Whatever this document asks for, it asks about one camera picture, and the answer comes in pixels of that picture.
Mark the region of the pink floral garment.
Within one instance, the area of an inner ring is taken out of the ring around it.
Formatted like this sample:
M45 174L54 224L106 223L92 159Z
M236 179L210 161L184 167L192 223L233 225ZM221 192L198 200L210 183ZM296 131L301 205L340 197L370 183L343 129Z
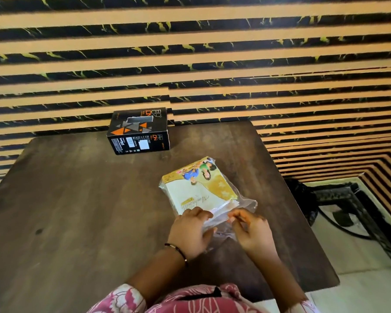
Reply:
M195 285L168 294L147 308L142 295L123 284L87 313L270 313L241 296L235 284Z

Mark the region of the person's left hand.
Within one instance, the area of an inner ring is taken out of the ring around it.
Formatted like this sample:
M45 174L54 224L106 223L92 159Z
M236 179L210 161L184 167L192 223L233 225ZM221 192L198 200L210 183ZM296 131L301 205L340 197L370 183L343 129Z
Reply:
M207 247L203 247L205 223L213 218L210 211L195 207L178 215L171 227L167 243L179 247L187 256L188 261L197 258Z

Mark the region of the person's right hand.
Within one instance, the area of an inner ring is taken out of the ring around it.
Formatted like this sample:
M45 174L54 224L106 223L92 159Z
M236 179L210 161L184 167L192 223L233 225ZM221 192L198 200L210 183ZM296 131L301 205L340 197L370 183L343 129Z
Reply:
M249 252L277 253L269 223L263 232L235 232L235 236L247 255Z

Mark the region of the person's left forearm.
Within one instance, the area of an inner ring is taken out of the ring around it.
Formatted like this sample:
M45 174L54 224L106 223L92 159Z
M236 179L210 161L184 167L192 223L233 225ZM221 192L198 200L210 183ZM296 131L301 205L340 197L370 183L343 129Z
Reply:
M150 261L127 279L150 307L163 294L176 275L185 268L181 255L173 248L164 247Z

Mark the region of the yellow white printed packet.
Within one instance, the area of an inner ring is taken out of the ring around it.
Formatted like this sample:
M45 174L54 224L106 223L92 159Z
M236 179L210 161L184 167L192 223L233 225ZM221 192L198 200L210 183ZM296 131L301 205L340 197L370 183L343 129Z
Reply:
M240 203L215 159L208 156L162 176L159 187L177 215L198 206L214 215L210 221L219 220Z

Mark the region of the black box with orange triangles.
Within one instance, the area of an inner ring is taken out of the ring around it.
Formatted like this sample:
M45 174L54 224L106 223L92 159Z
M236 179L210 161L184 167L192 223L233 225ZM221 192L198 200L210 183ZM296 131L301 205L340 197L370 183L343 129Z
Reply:
M116 155L169 151L167 108L115 111L106 136Z

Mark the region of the black thread wrist band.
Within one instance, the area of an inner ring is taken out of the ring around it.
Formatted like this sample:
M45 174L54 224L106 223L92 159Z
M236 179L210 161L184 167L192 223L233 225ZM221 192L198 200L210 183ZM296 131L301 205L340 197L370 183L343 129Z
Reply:
M183 258L184 263L185 263L185 267L189 266L187 256L182 252L182 250L179 247L177 247L174 244L170 244L170 243L165 243L164 246L173 248L175 251L177 251L181 255L181 257Z

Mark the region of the person's right forearm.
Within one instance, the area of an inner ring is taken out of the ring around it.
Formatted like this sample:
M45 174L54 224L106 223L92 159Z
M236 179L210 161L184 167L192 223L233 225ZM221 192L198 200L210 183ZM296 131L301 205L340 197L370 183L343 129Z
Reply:
M281 313L308 300L276 252L249 252L248 256L266 280Z

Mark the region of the clear plastic bag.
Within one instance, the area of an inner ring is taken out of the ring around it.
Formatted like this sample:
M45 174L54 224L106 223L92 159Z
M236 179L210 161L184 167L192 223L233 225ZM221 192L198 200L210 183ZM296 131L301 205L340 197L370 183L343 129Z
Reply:
M159 187L167 195L176 215L199 207L213 214L203 231L217 228L208 249L222 244L226 239L236 240L228 222L228 213L235 208L255 212L257 201L242 196L239 190L220 171L211 157L204 157L162 176Z

